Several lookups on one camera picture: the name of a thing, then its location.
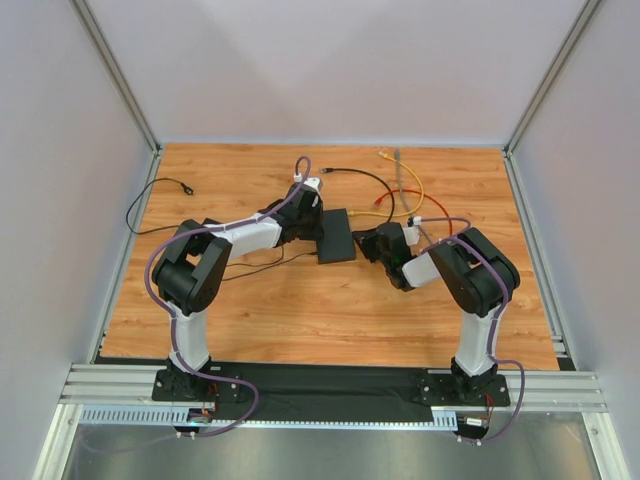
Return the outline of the black network switch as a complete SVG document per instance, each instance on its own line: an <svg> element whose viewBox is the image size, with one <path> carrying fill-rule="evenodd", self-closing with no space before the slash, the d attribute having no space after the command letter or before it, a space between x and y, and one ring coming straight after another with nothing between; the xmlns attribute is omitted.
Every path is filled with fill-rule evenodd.
<svg viewBox="0 0 640 480"><path fill-rule="evenodd" d="M323 237L316 241L319 264L349 262L356 259L347 210L325 210L322 220Z"/></svg>

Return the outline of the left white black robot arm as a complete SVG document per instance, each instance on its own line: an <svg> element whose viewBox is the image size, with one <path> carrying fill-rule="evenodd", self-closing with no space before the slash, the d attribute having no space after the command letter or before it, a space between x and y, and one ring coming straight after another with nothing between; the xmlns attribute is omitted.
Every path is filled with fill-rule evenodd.
<svg viewBox="0 0 640 480"><path fill-rule="evenodd" d="M323 236L322 180L297 180L287 196L254 215L226 224L183 222L151 254L144 283L151 299L169 314L170 362L203 377L210 360L206 312L216 298L229 261L294 240Z"/></svg>

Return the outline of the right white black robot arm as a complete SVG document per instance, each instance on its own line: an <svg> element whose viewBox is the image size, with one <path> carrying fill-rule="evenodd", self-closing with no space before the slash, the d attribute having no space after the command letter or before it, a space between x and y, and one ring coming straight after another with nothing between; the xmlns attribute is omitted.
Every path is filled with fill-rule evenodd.
<svg viewBox="0 0 640 480"><path fill-rule="evenodd" d="M364 257L379 262L395 288L411 291L442 280L462 311L458 349L445 389L464 400L485 394L497 380L495 347L504 310L520 286L515 265L475 227L414 254L413 227L386 222L356 231Z"/></svg>

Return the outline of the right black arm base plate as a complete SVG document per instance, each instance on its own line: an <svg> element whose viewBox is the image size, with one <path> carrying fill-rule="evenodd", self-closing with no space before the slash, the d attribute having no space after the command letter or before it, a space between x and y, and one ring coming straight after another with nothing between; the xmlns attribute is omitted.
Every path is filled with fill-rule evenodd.
<svg viewBox="0 0 640 480"><path fill-rule="evenodd" d="M462 373L422 372L417 377L419 401L427 406L507 407L511 405L504 375L489 370L469 377Z"/></svg>

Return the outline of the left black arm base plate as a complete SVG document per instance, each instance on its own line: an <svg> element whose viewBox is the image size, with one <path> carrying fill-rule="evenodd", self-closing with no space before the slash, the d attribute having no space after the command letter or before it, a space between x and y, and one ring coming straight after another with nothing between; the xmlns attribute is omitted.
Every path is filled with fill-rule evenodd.
<svg viewBox="0 0 640 480"><path fill-rule="evenodd" d="M160 402L240 403L251 400L252 394L239 385L233 388L231 383L213 382L180 369L167 368L157 372L151 398Z"/></svg>

